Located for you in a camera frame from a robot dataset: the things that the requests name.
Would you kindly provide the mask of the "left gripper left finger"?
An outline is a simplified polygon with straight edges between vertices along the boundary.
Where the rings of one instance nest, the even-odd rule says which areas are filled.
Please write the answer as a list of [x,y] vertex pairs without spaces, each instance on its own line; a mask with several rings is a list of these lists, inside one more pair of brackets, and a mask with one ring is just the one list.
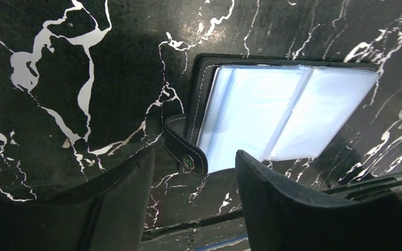
[[49,199],[0,199],[0,250],[138,250],[155,152]]

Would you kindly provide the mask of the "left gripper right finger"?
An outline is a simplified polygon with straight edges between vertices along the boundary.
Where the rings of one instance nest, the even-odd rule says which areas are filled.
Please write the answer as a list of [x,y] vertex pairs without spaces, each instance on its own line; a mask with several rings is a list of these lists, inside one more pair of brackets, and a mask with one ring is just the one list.
[[402,173],[316,191],[243,150],[235,170],[251,250],[402,250]]

